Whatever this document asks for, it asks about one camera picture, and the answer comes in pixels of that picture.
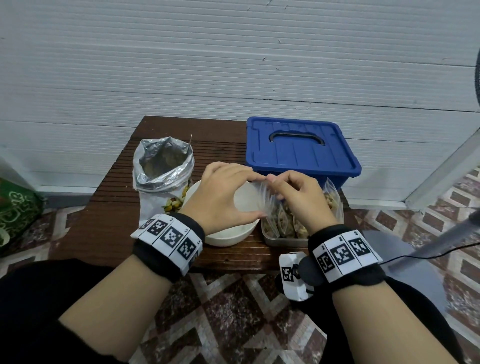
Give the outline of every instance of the brown table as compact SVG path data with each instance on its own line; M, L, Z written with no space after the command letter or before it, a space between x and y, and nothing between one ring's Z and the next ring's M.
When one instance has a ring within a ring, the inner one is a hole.
M247 135L244 121L145 116L76 224L52 252L52 259L78 258L87 263L114 267L130 255L133 244L130 234L138 227L140 213L138 193L132 187L133 153L142 139L166 136L187 142L192 136L194 182L214 161L245 162ZM358 222L341 195L346 207L345 223L358 229ZM267 246L259 224L247 239L235 246L216 248L205 245L194 267L223 271L277 270L280 254L298 250Z

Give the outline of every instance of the black cable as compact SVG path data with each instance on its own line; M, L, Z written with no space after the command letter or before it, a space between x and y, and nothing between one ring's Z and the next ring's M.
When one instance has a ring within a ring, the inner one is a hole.
M394 260L397 260L397 259L400 259L400 258L415 258L415 259L435 259L435 258L440 258L441 256L444 256L444 255L450 254L451 252L454 252L455 250L460 250L460 249L464 249L464 248L471 248L471 247L477 246L477 245L480 245L480 243L474 243L474 244L468 244L468 245L458 246L457 248L453 248L453 249L447 250L445 253L440 254L440 255L435 255L435 256L411 256L411 255L401 255L401 256L398 256L398 257L396 257L396 258L392 258L392 259L390 259L390 260L387 260L386 262L380 263L380 265L383 265L383 264L386 264L386 263L390 263L390 262L392 262L392 261L394 261Z

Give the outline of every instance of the black handle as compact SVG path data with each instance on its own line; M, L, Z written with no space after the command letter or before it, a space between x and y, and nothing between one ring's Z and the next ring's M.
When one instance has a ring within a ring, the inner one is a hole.
M315 134L309 134L309 133L288 133L288 132L275 132L271 133L270 137L268 138L270 142L273 142L273 138L276 136L293 136L295 138L309 138L309 139L314 139L320 144L321 146L325 145L325 142L322 138Z

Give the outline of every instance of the blue lid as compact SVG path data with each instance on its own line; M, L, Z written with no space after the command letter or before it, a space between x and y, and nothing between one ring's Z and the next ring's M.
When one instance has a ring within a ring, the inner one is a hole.
M326 121L248 118L247 163L254 170L297 170L310 176L361 173L338 125Z

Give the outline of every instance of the green bag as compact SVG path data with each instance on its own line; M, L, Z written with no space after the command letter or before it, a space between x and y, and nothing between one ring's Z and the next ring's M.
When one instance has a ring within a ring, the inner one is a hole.
M0 178L0 249L20 236L43 211L43 200L26 188Z

